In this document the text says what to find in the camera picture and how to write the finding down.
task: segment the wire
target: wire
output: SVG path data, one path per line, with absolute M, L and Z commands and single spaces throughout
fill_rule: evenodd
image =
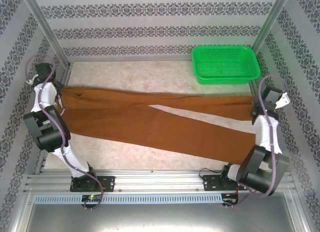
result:
M 253 191 L 251 188 L 247 188 L 248 191 L 250 192 L 250 194 L 245 197 L 243 200 L 241 200 L 240 202 L 238 202 L 236 205 L 234 206 L 239 206 L 240 204 L 242 204 L 244 201 L 246 201 L 247 199 L 249 199 L 251 196 L 256 196 L 258 198 L 265 198 L 267 197 L 268 195 L 270 195 L 271 191 L 273 190 L 274 186 L 275 186 L 275 182 L 276 182 L 276 153 L 275 153 L 275 146 L 274 146 L 274 130 L 273 130 L 273 127 L 272 127 L 272 123 L 271 123 L 271 120 L 268 116 L 268 112 L 266 110 L 266 106 L 265 106 L 265 103 L 262 99 L 262 95 L 261 95 L 261 90 L 262 90 L 262 84 L 263 82 L 270 78 L 270 77 L 276 77 L 276 78 L 279 78 L 281 79 L 281 81 L 283 82 L 284 84 L 284 92 L 288 92 L 288 84 L 286 83 L 286 81 L 280 77 L 279 75 L 267 75 L 265 76 L 264 78 L 262 78 L 262 80 L 260 81 L 260 84 L 259 84 L 259 87 L 258 87 L 258 97 L 259 97 L 259 102 L 260 102 L 260 105 L 261 105 L 261 108 L 263 110 L 263 113 L 265 115 L 265 118 L 266 118 L 266 121 L 268 123 L 268 126 L 269 126 L 269 136 L 270 136 L 270 148 L 271 148 L 271 159 L 272 159 L 272 176 L 271 176 L 271 183 L 270 183 L 270 186 L 268 188 L 268 190 L 264 193 L 264 194 L 257 194 L 257 190 L 256 191 Z
M 210 169 L 208 169 L 208 168 L 203 168 L 203 169 L 201 169 L 201 170 L 199 171 L 199 177 L 200 177 L 201 179 L 204 179 L 204 177 L 201 176 L 201 171 L 203 171 L 203 170 L 208 170 L 208 171 L 211 171 L 211 172 L 216 173 L 216 174 L 222 172 L 222 170 L 220 170 L 220 171 L 213 171 L 213 170 L 210 170 Z
M 64 134 L 61 126 L 58 124 L 58 122 L 57 122 L 57 121 L 43 108 L 43 106 L 42 106 L 42 102 L 41 102 L 41 94 L 42 94 L 42 91 L 43 91 L 45 85 L 47 84 L 47 82 L 50 80 L 50 78 L 51 78 L 52 75 L 54 74 L 55 69 L 56 69 L 56 64 L 55 64 L 54 59 L 53 59 L 51 56 L 49 56 L 49 55 L 47 55 L 47 54 L 45 54 L 45 53 L 37 53 L 37 54 L 31 56 L 31 57 L 27 60 L 27 62 L 26 62 L 26 64 L 25 64 L 24 72 L 25 72 L 25 78 L 26 78 L 26 80 L 28 80 L 28 64 L 29 64 L 30 61 L 31 61 L 34 57 L 36 57 L 36 56 L 47 56 L 49 59 L 52 60 L 51 73 L 49 74 L 49 76 L 46 78 L 46 80 L 45 80 L 44 83 L 42 84 L 42 86 L 41 86 L 41 88 L 40 88 L 40 90 L 39 90 L 39 93 L 38 93 L 38 98 L 37 98 L 37 100 L 38 100 L 39 108 L 41 109 L 41 111 L 48 117 L 48 119 L 49 119 L 52 123 L 54 123 L 54 125 L 58 128 L 58 130 L 59 130 L 59 132 L 60 132 L 60 134 L 61 134 L 62 144 L 61 144 L 61 148 L 60 148 L 60 149 L 61 149 L 61 153 L 62 153 L 63 159 L 65 160 L 66 164 L 67 164 L 69 167 L 71 167 L 72 169 L 74 169 L 74 170 L 76 170 L 76 171 L 78 171 L 78 172 L 80 172 L 80 173 L 82 173 L 82 174 L 84 174 L 84 175 L 92 178 L 93 180 L 95 180 L 95 181 L 98 183 L 98 185 L 99 185 L 99 187 L 100 187 L 100 190 L 101 190 L 100 200 L 98 201 L 98 203 L 97 203 L 94 207 L 88 208 L 88 207 L 86 207 L 87 201 L 84 202 L 84 205 L 83 205 L 84 209 L 85 209 L 85 210 L 90 210 L 90 211 L 92 211 L 92 210 L 94 210 L 95 208 L 97 208 L 97 207 L 100 205 L 100 203 L 102 202 L 102 199 L 103 199 L 103 196 L 104 196 L 104 189 L 103 189 L 103 187 L 102 187 L 101 182 L 100 182 L 96 177 L 90 175 L 89 173 L 87 173 L 87 172 L 85 172 L 85 171 L 82 171 L 82 170 L 78 169 L 77 167 L 73 166 L 73 165 L 68 161 L 68 159 L 67 159 L 67 157 L 66 157 L 66 154 L 65 154 L 65 151 L 64 151 L 64 147 L 65 147 L 65 145 L 66 145 L 65 134 Z
M 239 186 L 236 187 L 236 201 L 239 200 Z

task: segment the vertical metal pole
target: vertical metal pole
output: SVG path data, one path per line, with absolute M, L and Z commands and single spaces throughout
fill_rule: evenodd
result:
M 62 83 L 64 85 L 68 85 L 73 66 L 74 66 L 74 62 L 71 62 L 70 66 L 69 66 L 68 70 L 66 71 L 66 73 L 63 77 L 63 80 L 62 80 Z
M 268 17 L 266 18 L 256 40 L 254 41 L 254 43 L 252 45 L 252 50 L 254 51 L 254 53 L 256 55 L 259 52 L 261 46 L 263 45 L 266 36 L 268 35 L 269 31 L 273 27 L 274 23 L 276 22 L 277 17 L 286 2 L 287 2 L 287 0 L 276 0 L 275 1 L 275 3 L 273 5 Z M 258 88 L 257 88 L 256 83 L 254 81 L 250 81 L 249 87 L 251 90 L 251 94 L 256 96 L 258 94 Z
M 26 232 L 31 212 L 34 206 L 35 195 L 29 193 L 22 195 L 18 210 L 15 214 L 12 227 L 9 232 Z
M 67 68 L 69 65 L 69 61 L 67 56 L 62 49 L 54 31 L 50 27 L 44 13 L 42 12 L 40 6 L 38 5 L 36 0 L 24 0 L 29 7 L 31 13 L 33 14 L 34 18 L 36 19 L 38 25 L 42 29 L 44 35 L 48 39 L 51 47 L 53 48 L 54 52 L 56 53 L 57 57 L 60 60 L 60 63 L 63 65 L 63 68 Z
M 45 160 L 45 157 L 47 156 L 47 154 L 48 153 L 45 150 L 40 151 L 39 160 L 37 162 L 34 174 L 39 175 L 41 173 L 41 169 L 44 165 L 44 160 Z

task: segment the green basket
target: green basket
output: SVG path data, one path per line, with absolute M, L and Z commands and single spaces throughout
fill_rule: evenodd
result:
M 197 46 L 191 56 L 200 84 L 246 84 L 261 73 L 247 46 Z

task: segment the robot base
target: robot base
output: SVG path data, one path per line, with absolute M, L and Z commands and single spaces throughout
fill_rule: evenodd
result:
M 115 177 L 114 176 L 97 176 L 94 169 L 89 166 L 90 175 L 96 177 L 102 184 L 104 192 L 113 192 L 115 188 Z M 83 175 L 78 178 L 71 178 L 71 185 L 70 185 L 71 192 L 99 192 L 100 187 L 98 183 L 86 176 Z

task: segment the brown pants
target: brown pants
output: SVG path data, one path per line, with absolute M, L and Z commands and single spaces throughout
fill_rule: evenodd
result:
M 255 135 L 177 116 L 148 105 L 251 120 L 252 96 L 189 96 L 93 87 L 62 91 L 72 133 L 240 164 Z

